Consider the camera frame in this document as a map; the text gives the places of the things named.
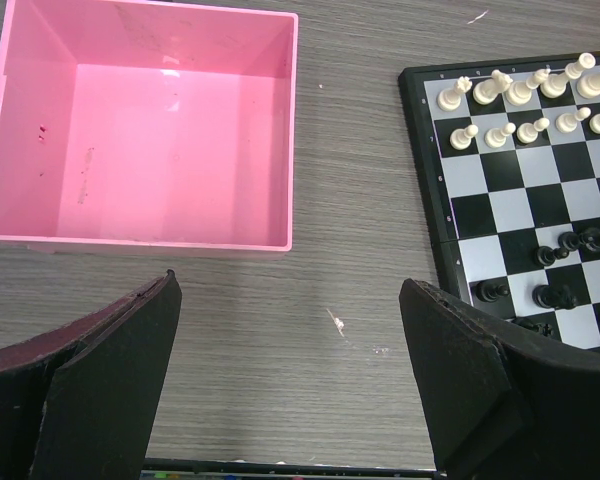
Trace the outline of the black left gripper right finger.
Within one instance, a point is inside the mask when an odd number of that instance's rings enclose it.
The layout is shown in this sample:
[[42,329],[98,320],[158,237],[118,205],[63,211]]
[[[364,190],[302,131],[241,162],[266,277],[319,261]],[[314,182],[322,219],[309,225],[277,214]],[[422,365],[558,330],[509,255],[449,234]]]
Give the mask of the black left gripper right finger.
[[400,310],[438,469],[475,473],[530,424],[492,318],[439,288],[404,281]]

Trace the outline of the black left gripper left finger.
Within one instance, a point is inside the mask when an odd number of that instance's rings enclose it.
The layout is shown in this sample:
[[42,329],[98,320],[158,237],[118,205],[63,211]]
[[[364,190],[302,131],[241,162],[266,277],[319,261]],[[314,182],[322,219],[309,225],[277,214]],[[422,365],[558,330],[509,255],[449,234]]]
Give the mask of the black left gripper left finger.
[[55,371],[30,478],[139,478],[181,302],[169,270]]

